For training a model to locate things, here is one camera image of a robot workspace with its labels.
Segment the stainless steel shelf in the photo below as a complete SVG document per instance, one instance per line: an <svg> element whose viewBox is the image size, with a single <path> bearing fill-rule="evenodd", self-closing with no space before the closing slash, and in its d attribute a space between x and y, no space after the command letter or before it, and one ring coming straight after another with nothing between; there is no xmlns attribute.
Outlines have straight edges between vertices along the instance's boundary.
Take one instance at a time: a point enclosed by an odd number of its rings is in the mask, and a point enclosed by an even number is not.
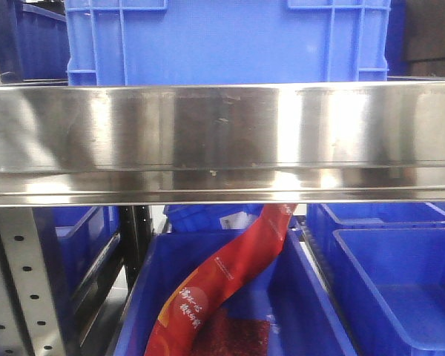
<svg viewBox="0 0 445 356"><path fill-rule="evenodd" d="M0 206L445 200L445 81L0 87Z"/></svg>

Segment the empty blue bin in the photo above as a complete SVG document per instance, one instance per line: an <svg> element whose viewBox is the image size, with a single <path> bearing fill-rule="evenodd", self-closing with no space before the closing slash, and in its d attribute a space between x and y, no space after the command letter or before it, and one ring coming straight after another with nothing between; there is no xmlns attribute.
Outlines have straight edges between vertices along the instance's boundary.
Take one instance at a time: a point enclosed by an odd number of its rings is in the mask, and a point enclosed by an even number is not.
<svg viewBox="0 0 445 356"><path fill-rule="evenodd" d="M445 355L445 228L334 235L334 295L363 354Z"/></svg>
<svg viewBox="0 0 445 356"><path fill-rule="evenodd" d="M53 214L67 284L72 293L116 233L118 214L116 208L107 206L54 208Z"/></svg>
<svg viewBox="0 0 445 356"><path fill-rule="evenodd" d="M131 295L114 354L142 356L156 317L171 293L207 257L240 233L157 236ZM223 306L230 317L270 321L268 356L356 355L292 231L277 260Z"/></svg>
<svg viewBox="0 0 445 356"><path fill-rule="evenodd" d="M175 232L247 228L260 215L263 204L167 205L164 214Z"/></svg>
<svg viewBox="0 0 445 356"><path fill-rule="evenodd" d="M429 202L310 204L306 224L317 258L332 260L333 231L363 228L445 228L445 211Z"/></svg>
<svg viewBox="0 0 445 356"><path fill-rule="evenodd" d="M69 62L66 18L22 0L8 0L23 79L66 79Z"/></svg>
<svg viewBox="0 0 445 356"><path fill-rule="evenodd" d="M390 0L65 0L72 85L384 80Z"/></svg>

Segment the blue plastic crate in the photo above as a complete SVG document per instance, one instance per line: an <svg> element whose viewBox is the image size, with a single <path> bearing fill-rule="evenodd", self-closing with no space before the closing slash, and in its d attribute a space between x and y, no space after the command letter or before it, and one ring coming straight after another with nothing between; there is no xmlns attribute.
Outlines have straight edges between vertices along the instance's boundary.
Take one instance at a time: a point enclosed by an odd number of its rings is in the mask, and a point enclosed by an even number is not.
<svg viewBox="0 0 445 356"><path fill-rule="evenodd" d="M156 317L171 293L240 232L157 236L133 290L114 354L142 356ZM225 307L232 317L271 322L268 356L356 355L292 231L277 260L231 297Z"/></svg>
<svg viewBox="0 0 445 356"><path fill-rule="evenodd" d="M115 207L54 208L53 213L72 293L118 229L119 216Z"/></svg>
<svg viewBox="0 0 445 356"><path fill-rule="evenodd" d="M66 79L66 18L21 0L8 0L24 79Z"/></svg>
<svg viewBox="0 0 445 356"><path fill-rule="evenodd" d="M263 204L167 205L164 214L175 232L247 228L260 215Z"/></svg>
<svg viewBox="0 0 445 356"><path fill-rule="evenodd" d="M317 258L329 266L334 230L445 228L445 211L428 202L310 204L306 224Z"/></svg>
<svg viewBox="0 0 445 356"><path fill-rule="evenodd" d="M386 59L391 76L406 76L409 63L404 59L404 38L406 29L406 0L392 0L386 40Z"/></svg>
<svg viewBox="0 0 445 356"><path fill-rule="evenodd" d="M384 80L390 0L65 0L73 85Z"/></svg>
<svg viewBox="0 0 445 356"><path fill-rule="evenodd" d="M445 229L334 235L334 295L363 354L445 355Z"/></svg>

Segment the red snack package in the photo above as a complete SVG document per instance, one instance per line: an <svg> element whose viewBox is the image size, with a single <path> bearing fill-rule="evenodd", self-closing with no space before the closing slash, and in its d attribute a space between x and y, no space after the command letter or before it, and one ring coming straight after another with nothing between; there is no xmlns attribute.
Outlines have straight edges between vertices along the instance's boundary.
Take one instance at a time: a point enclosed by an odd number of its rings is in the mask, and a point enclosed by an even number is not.
<svg viewBox="0 0 445 356"><path fill-rule="evenodd" d="M295 204L265 205L240 236L196 268L168 298L148 339L145 356L189 356L203 323L282 251Z"/></svg>

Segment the white label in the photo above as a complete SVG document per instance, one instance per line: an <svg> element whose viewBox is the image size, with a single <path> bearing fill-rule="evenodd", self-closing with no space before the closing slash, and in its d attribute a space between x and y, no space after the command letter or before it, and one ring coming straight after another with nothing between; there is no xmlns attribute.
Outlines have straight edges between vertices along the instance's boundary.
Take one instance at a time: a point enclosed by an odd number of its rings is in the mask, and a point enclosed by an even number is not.
<svg viewBox="0 0 445 356"><path fill-rule="evenodd" d="M223 230L241 229L249 227L256 219L257 215L247 214L240 211L236 214L221 217L220 222Z"/></svg>

